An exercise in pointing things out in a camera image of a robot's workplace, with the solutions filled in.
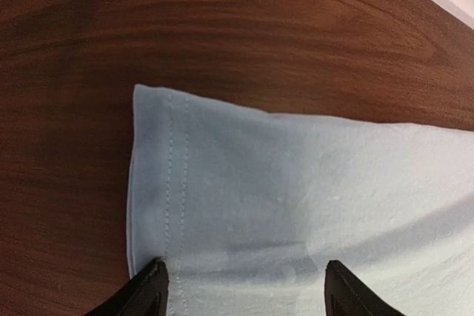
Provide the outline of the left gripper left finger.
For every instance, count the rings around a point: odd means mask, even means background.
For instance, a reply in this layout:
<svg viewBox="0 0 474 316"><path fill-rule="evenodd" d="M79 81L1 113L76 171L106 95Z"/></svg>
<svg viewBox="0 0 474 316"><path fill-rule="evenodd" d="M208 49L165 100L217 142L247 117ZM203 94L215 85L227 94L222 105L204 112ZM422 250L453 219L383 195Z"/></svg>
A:
<svg viewBox="0 0 474 316"><path fill-rule="evenodd" d="M86 316L165 316L169 275L160 258L152 259L112 297Z"/></svg>

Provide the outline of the light blue printed t-shirt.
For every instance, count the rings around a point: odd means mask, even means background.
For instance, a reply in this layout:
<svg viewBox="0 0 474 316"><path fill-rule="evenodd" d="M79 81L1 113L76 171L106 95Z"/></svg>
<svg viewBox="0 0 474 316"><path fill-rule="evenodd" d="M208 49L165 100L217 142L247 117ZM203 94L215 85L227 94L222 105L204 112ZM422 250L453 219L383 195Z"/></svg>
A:
<svg viewBox="0 0 474 316"><path fill-rule="evenodd" d="M406 315L473 313L473 134L133 93L131 275L170 315L323 315L339 260Z"/></svg>

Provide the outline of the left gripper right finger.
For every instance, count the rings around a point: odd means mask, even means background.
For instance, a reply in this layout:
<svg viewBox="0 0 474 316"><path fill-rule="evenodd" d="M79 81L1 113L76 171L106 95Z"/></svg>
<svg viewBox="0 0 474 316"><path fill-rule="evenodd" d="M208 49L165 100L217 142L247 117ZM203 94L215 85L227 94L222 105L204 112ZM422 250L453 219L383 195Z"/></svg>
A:
<svg viewBox="0 0 474 316"><path fill-rule="evenodd" d="M339 260L327 264L324 301L327 316L402 316Z"/></svg>

